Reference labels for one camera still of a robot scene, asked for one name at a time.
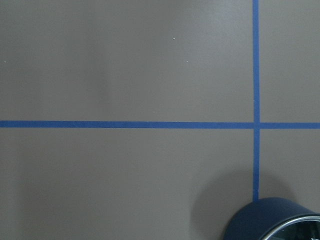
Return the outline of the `glass pot lid blue knob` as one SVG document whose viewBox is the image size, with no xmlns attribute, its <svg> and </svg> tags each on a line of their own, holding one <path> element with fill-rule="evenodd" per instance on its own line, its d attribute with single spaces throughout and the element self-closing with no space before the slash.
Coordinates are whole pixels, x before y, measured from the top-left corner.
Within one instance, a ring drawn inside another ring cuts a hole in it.
<svg viewBox="0 0 320 240">
<path fill-rule="evenodd" d="M 320 217 L 302 216 L 276 226 L 262 240 L 319 240 Z"/>
</svg>

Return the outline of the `dark blue saucepan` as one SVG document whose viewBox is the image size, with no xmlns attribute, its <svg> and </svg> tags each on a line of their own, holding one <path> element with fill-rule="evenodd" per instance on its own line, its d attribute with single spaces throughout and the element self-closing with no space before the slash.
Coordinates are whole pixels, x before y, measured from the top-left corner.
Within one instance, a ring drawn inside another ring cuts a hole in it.
<svg viewBox="0 0 320 240">
<path fill-rule="evenodd" d="M 280 224 L 306 216 L 320 214 L 285 198 L 262 198 L 247 204 L 231 218 L 223 239 L 261 240 Z"/>
</svg>

